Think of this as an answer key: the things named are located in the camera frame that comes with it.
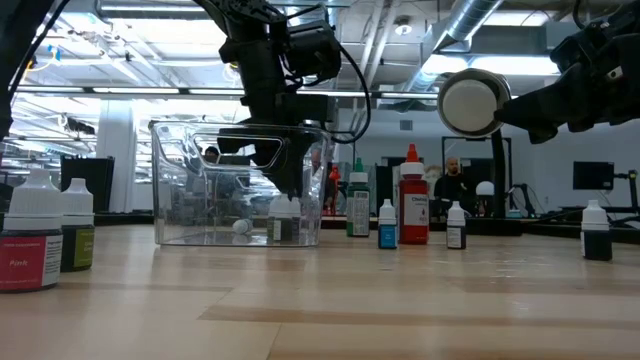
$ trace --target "pink label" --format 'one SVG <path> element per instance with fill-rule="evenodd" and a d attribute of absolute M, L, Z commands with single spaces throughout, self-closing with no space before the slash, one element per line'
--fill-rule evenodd
<path fill-rule="evenodd" d="M 62 236 L 0 238 L 0 290 L 55 284 L 61 255 Z"/>

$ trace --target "white ball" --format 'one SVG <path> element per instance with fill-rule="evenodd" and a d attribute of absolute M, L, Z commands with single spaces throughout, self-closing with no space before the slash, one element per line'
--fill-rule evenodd
<path fill-rule="evenodd" d="M 241 219 L 233 223 L 233 232 L 239 235 L 248 233 L 251 228 L 251 221 L 247 219 Z"/>

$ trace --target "black pole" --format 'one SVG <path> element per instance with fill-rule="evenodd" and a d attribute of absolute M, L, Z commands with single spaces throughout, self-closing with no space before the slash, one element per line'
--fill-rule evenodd
<path fill-rule="evenodd" d="M 638 188 L 636 187 L 636 177 L 638 172 L 635 170 L 629 170 L 629 190 L 631 191 L 631 207 L 635 212 L 639 212 L 638 209 Z"/>
<path fill-rule="evenodd" d="M 502 132 L 500 130 L 491 134 L 491 147 L 493 149 L 494 193 L 493 193 L 493 217 L 504 219 L 505 211 L 505 161 L 504 146 L 502 144 Z"/>
<path fill-rule="evenodd" d="M 511 138 L 505 138 L 504 141 L 507 142 L 507 160 L 509 161 L 509 190 L 513 188 L 513 162 L 511 155 Z M 513 209 L 515 207 L 515 203 L 513 202 L 513 193 L 509 194 L 509 209 Z"/>

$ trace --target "transparent container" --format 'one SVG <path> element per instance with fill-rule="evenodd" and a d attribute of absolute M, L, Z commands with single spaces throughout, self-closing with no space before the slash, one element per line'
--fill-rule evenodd
<path fill-rule="evenodd" d="M 157 244 L 318 244 L 328 133 L 305 127 L 158 122 L 151 134 Z M 219 155 L 207 151 L 210 147 Z M 320 163 L 314 165 L 312 154 Z M 282 194 L 274 181 L 282 189 L 290 188 L 286 182 L 300 184 L 300 193 L 287 194 L 300 197 L 297 239 L 267 238 L 269 205 Z M 238 234 L 233 225 L 239 220 L 249 220 L 253 229 Z"/>

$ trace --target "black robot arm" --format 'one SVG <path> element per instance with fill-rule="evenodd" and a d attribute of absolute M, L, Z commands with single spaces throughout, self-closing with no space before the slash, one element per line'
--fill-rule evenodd
<path fill-rule="evenodd" d="M 335 100 L 324 95 L 296 94 L 296 90 L 336 77 L 342 65 L 341 52 L 356 67 L 363 81 L 357 65 L 340 46 L 326 20 L 287 26 L 288 19 L 314 9 L 325 10 L 326 19 L 323 5 L 285 16 L 266 0 L 194 1 L 227 35 L 220 58 L 224 63 L 238 66 L 245 92 L 241 103 L 251 114 L 251 118 L 242 124 L 299 126 L 304 120 L 316 120 L 325 128 L 325 123 L 333 120 Z M 4 15 L 0 16 L 0 30 L 3 30 L 0 33 L 0 138 L 9 132 L 12 123 L 10 103 L 26 66 L 68 2 L 60 2 L 45 31 L 32 44 L 36 29 L 54 0 L 3 0 L 0 8 L 5 12 L 0 14 Z M 316 80 L 305 84 L 303 78 L 307 76 L 315 76 Z M 366 86 L 365 94 L 370 119 Z M 353 138 L 345 142 L 361 137 L 367 126 L 368 121 L 358 135 L 352 134 Z M 221 152 L 234 153 L 244 146 L 254 145 L 256 154 L 252 155 L 252 160 L 263 168 L 264 175 L 281 192 L 301 195 L 302 159 L 310 145 L 320 140 L 318 136 L 311 133 L 300 136 L 298 132 L 283 128 L 222 129 L 221 134 L 218 139 Z M 265 135 L 280 138 L 282 145 L 259 139 Z"/>
<path fill-rule="evenodd" d="M 566 38 L 550 56 L 561 71 L 552 85 L 507 101 L 495 119 L 542 143 L 567 124 L 585 131 L 640 118 L 640 0 Z"/>

